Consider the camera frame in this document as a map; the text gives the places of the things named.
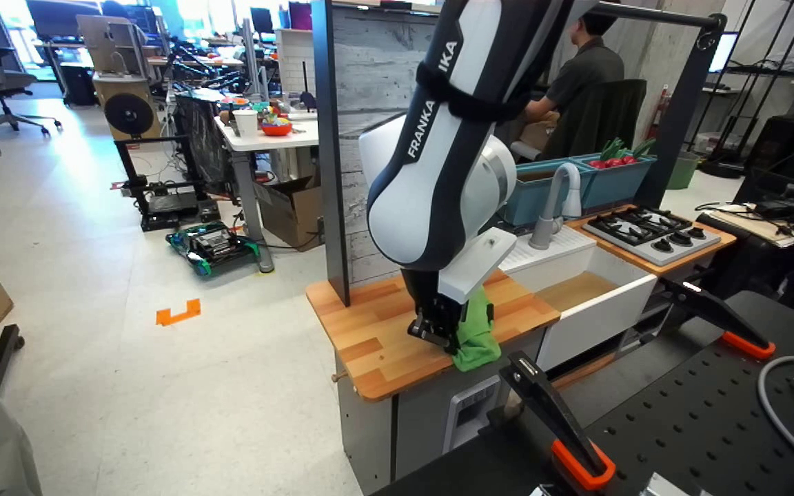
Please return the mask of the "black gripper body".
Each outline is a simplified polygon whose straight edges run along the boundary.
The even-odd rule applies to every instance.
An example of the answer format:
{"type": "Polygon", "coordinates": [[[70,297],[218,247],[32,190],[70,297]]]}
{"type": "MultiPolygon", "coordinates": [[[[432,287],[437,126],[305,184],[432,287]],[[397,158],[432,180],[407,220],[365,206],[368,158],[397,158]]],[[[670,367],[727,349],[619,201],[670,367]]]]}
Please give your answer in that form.
{"type": "Polygon", "coordinates": [[[444,354],[455,354],[463,305],[437,293],[437,275],[429,269],[405,269],[401,280],[415,311],[407,334],[432,342],[444,354]]]}

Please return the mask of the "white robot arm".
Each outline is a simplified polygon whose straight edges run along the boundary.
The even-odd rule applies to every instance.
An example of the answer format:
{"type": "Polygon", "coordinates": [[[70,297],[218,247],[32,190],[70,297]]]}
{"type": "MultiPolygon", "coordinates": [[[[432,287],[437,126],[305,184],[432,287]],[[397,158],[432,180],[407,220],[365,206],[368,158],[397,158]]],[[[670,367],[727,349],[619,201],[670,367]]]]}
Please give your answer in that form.
{"type": "Polygon", "coordinates": [[[574,0],[444,0],[392,152],[368,152],[365,231],[401,272],[407,334],[455,356],[470,296],[514,236],[492,214],[514,190],[496,137],[547,67],[574,0]]]}

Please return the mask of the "green wheeled robot base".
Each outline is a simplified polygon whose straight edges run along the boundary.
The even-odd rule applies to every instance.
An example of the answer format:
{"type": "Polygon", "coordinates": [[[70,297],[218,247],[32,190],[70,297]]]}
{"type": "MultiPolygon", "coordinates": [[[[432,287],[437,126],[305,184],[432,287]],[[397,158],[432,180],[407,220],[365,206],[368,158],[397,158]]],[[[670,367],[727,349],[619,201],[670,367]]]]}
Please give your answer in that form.
{"type": "Polygon", "coordinates": [[[196,220],[166,234],[174,253],[190,263],[204,280],[259,260],[259,245],[219,220],[196,220]]]}

